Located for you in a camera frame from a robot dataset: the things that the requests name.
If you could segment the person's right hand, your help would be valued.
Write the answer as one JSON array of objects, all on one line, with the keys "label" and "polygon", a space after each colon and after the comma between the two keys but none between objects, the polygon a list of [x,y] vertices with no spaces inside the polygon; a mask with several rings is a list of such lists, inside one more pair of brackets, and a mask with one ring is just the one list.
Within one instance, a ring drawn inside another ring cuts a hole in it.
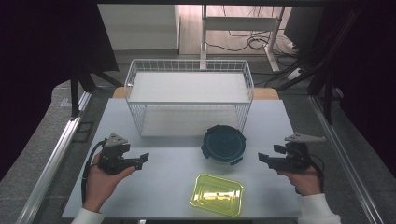
[{"label": "person's right hand", "polygon": [[277,173],[286,176],[302,196],[312,196],[322,192],[318,172],[313,167],[309,167],[302,173],[286,171],[277,171]]}]

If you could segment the aluminium frame rail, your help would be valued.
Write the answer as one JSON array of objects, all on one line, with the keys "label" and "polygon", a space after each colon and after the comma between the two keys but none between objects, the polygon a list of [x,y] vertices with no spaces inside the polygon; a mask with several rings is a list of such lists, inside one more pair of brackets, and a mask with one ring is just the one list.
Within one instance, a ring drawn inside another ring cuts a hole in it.
[{"label": "aluminium frame rail", "polygon": [[81,116],[84,113],[91,97],[92,95],[90,93],[84,91],[78,98],[78,112],[74,118],[71,118],[66,123],[60,139],[53,149],[46,166],[38,178],[35,187],[33,188],[27,202],[22,208],[15,224],[33,223],[35,216],[38,213],[39,208],[50,188],[50,184],[52,183],[52,180],[55,177],[64,155],[72,141],[73,135],[81,122]]},{"label": "aluminium frame rail", "polygon": [[363,184],[361,177],[359,176],[355,166],[352,164],[351,159],[347,155],[347,152],[337,134],[334,127],[326,120],[323,112],[324,109],[315,96],[308,97],[310,104],[313,106],[314,111],[318,117],[318,120],[323,127],[324,132],[328,136],[328,140],[332,145],[337,159],[339,160],[346,177],[361,204],[364,214],[367,216],[370,224],[386,224],[385,219],[381,217],[376,204],[369,192],[369,190]]}]

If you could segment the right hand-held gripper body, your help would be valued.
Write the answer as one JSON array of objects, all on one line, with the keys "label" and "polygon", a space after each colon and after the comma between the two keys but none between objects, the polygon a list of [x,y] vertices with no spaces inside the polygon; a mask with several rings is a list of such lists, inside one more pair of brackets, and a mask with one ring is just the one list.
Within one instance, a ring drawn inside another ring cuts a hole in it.
[{"label": "right hand-held gripper body", "polygon": [[325,142],[325,137],[312,136],[303,133],[294,133],[285,138],[284,146],[274,145],[274,152],[285,154],[281,159],[279,170],[291,173],[306,171],[309,167],[314,167],[315,163],[311,160],[307,143]]}]

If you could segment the white desk frame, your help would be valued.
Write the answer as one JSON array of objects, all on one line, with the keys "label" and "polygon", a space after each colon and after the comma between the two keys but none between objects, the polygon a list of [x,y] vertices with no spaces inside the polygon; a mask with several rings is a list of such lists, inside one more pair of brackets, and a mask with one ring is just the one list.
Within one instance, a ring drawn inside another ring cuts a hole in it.
[{"label": "white desk frame", "polygon": [[205,60],[207,55],[206,33],[208,31],[250,31],[269,32],[268,42],[263,50],[273,72],[280,69],[274,55],[274,44],[286,8],[281,7],[274,17],[233,17],[233,16],[208,16],[207,5],[202,5],[202,38],[200,46],[200,59]]}]

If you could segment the white wire two-tier rack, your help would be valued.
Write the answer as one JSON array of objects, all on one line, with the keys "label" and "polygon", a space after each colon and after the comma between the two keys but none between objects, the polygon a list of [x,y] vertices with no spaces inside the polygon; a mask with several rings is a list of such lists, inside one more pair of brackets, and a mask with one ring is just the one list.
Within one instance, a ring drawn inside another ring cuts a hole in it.
[{"label": "white wire two-tier rack", "polygon": [[253,96],[244,60],[135,59],[124,83],[143,137],[203,136],[216,125],[242,131]]}]

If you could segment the person's left hand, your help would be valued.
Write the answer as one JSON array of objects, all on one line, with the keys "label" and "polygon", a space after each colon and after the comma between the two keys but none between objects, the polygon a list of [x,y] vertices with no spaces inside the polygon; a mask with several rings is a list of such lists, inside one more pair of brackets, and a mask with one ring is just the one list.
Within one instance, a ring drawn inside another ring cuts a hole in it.
[{"label": "person's left hand", "polygon": [[96,154],[90,166],[86,185],[86,198],[82,207],[94,213],[99,213],[105,201],[113,194],[117,185],[130,176],[135,167],[129,167],[117,175],[109,175],[102,171],[97,163],[100,154]]}]

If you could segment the wooden board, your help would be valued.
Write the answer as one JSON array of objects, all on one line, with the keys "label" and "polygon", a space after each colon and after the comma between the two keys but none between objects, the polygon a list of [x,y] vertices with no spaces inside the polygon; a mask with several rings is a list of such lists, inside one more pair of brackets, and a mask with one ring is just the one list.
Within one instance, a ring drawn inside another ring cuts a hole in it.
[{"label": "wooden board", "polygon": [[[124,88],[118,87],[113,93],[114,98],[124,97]],[[278,93],[273,88],[255,88],[254,89],[255,100],[279,100]]]}]

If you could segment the round container with dark lid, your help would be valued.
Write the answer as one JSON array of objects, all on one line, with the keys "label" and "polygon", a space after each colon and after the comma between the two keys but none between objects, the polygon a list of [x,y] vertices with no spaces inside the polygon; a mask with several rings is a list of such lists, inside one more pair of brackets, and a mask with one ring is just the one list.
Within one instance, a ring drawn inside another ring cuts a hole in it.
[{"label": "round container with dark lid", "polygon": [[235,165],[243,159],[246,137],[234,127],[216,125],[204,136],[201,150],[205,158]]}]

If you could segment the black stand legs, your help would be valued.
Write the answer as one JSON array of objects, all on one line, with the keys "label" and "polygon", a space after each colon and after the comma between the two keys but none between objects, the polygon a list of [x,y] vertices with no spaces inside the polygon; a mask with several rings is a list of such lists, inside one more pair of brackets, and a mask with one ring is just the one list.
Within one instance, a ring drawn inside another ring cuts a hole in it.
[{"label": "black stand legs", "polygon": [[339,24],[334,26],[333,30],[327,35],[322,43],[306,54],[306,57],[309,58],[310,56],[314,55],[315,50],[319,50],[318,61],[313,65],[309,65],[296,78],[289,80],[276,88],[278,91],[284,91],[312,77],[313,79],[306,88],[307,93],[309,95],[318,95],[321,90],[324,90],[322,115],[330,124],[332,124],[332,66],[336,62],[336,53],[340,50],[341,45],[345,42],[345,38],[359,14],[359,10],[350,9],[348,13],[339,20]]},{"label": "black stand legs", "polygon": [[121,87],[122,83],[117,81],[114,77],[106,74],[99,69],[94,68],[92,65],[83,64],[77,65],[71,72],[70,88],[71,88],[71,118],[75,119],[80,113],[80,102],[78,98],[78,86],[86,92],[93,92],[96,85],[91,77],[91,74],[97,75],[99,78],[110,83],[115,87]]}]

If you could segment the yellow-green transparent plastic container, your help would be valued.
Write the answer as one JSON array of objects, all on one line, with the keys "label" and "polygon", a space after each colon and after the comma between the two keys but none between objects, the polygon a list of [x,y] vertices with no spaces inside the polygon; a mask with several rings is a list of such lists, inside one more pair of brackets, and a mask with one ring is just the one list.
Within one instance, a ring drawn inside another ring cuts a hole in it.
[{"label": "yellow-green transparent plastic container", "polygon": [[244,187],[238,181],[200,174],[195,179],[190,205],[228,217],[241,212]]}]

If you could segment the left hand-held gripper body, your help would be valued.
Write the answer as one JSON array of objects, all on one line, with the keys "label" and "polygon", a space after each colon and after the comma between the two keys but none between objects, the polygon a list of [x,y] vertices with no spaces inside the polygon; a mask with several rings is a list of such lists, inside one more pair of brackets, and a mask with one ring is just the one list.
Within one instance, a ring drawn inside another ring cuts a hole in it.
[{"label": "left hand-held gripper body", "polygon": [[128,140],[112,133],[100,153],[98,167],[107,174],[119,174],[129,167],[128,161],[123,158],[123,154],[129,150]]}]

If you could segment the white cabinet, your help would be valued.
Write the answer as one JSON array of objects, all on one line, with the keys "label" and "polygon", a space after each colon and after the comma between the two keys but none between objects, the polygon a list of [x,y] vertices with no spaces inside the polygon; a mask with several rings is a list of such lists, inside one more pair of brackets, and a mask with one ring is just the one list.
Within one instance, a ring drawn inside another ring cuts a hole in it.
[{"label": "white cabinet", "polygon": [[99,4],[114,50],[179,49],[177,5]]}]

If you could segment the dark curtain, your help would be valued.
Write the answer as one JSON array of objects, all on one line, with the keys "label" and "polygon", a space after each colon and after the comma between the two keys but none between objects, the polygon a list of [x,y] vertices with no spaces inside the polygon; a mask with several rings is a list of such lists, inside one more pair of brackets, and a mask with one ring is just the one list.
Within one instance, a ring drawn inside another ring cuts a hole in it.
[{"label": "dark curtain", "polygon": [[117,69],[97,0],[0,0],[0,180],[47,113],[56,86]]},{"label": "dark curtain", "polygon": [[396,177],[396,0],[366,0],[337,50],[341,108]]}]

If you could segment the white power strip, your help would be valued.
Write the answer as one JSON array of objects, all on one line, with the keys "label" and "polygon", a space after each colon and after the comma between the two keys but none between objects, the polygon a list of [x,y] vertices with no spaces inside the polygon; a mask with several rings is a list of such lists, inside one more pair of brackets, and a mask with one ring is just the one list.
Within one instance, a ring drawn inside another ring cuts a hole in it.
[{"label": "white power strip", "polygon": [[288,80],[293,80],[296,77],[298,77],[304,70],[302,68],[296,68],[294,71],[292,71],[288,76]]}]

